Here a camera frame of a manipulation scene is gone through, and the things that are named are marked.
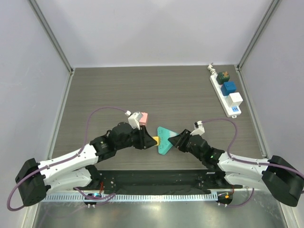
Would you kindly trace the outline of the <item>yellow cube plug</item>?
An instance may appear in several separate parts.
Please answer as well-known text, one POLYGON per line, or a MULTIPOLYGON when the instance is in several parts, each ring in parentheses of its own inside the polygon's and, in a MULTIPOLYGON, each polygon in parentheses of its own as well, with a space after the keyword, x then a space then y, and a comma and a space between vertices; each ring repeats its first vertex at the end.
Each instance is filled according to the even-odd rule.
POLYGON ((152 138, 156 141, 156 146, 159 146, 159 144, 160 144, 159 136, 153 136, 152 138))

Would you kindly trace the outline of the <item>pink cube plug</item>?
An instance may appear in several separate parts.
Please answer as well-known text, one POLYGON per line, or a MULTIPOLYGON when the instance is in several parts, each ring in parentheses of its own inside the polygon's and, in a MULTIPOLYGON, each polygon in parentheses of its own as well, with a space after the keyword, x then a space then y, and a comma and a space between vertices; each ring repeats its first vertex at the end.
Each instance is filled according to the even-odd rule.
POLYGON ((148 114, 145 113, 145 112, 141 112, 141 114, 142 114, 142 117, 139 120, 140 125, 147 125, 147 123, 148 123, 148 114))

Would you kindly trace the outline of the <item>teal triangular socket adapter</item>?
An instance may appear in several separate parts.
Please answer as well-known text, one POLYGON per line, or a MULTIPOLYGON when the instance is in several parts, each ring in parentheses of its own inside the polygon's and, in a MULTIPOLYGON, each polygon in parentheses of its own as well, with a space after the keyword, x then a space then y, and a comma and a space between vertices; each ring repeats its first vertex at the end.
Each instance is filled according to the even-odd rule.
POLYGON ((178 133, 166 129, 164 127, 157 128, 157 136, 159 137, 158 153, 165 155, 171 148, 172 143, 169 142, 169 138, 177 136, 178 133))

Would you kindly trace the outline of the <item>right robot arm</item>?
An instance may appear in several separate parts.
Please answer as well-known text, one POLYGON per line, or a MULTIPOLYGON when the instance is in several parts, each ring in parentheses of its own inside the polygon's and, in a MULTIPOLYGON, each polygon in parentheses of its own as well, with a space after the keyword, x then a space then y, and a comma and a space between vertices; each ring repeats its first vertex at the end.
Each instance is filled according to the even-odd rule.
POLYGON ((209 170, 217 172, 215 184, 220 188, 241 185, 269 192, 279 202, 296 207, 304 190, 304 176, 280 156, 250 159, 211 147, 200 135, 188 130, 168 141, 179 151, 189 152, 209 170))

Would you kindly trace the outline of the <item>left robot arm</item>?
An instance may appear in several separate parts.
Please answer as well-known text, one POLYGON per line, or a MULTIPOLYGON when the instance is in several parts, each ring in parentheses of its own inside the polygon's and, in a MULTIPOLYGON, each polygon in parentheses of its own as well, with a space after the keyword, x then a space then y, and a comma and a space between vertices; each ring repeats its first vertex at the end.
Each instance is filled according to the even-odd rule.
POLYGON ((35 205, 61 190, 95 190, 102 178, 95 164, 114 157, 118 150, 129 147, 145 150, 157 143, 144 125, 134 129, 121 122, 79 150, 46 161, 29 159, 15 178, 23 206, 35 205))

